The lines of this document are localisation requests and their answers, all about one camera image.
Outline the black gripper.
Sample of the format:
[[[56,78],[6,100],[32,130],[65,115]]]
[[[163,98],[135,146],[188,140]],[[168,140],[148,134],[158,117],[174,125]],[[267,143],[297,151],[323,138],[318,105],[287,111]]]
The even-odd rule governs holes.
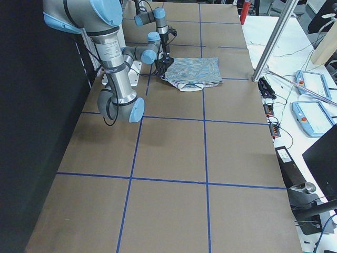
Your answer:
[[[156,66],[155,74],[159,75],[161,79],[165,79],[165,72],[167,71],[168,64],[156,63],[155,66]]]
[[[169,34],[168,33],[160,34],[160,39],[161,39],[161,47],[163,49],[163,57],[170,57],[170,46],[168,44]]]

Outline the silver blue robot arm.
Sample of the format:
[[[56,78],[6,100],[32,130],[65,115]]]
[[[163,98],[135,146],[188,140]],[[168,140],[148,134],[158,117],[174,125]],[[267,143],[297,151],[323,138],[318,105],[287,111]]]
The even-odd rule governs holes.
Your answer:
[[[135,6],[136,25],[154,22],[156,31],[148,33],[145,46],[121,47],[117,38],[123,20],[120,1],[43,1],[44,21],[49,27],[73,34],[85,30],[96,45],[108,79],[97,106],[101,115],[112,121],[134,123],[143,117],[145,102],[132,89],[128,76],[134,61],[155,63],[160,75],[174,61],[167,43],[170,30],[165,9],[141,10],[140,1],[135,1]]]
[[[169,27],[166,23],[166,12],[165,9],[162,7],[157,7],[155,9],[151,9],[150,4],[150,11],[141,5],[141,2],[146,1],[134,1],[136,15],[134,17],[135,23],[137,26],[146,25],[149,23],[156,23],[156,31],[159,33],[161,38],[161,47],[163,50],[163,56],[165,58],[170,57],[170,47],[168,45],[169,40]]]

